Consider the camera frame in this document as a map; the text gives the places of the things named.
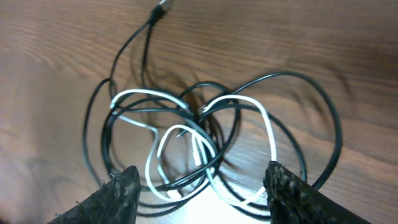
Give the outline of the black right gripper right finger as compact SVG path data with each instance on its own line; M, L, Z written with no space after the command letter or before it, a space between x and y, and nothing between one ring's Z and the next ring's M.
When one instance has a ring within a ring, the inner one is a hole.
M271 223L369 224L312 188L276 161L271 161L263 180Z

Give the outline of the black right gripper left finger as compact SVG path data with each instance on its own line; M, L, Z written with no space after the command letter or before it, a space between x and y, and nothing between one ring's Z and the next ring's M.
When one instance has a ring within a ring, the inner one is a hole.
M50 224L133 224L141 193L138 169L130 166Z

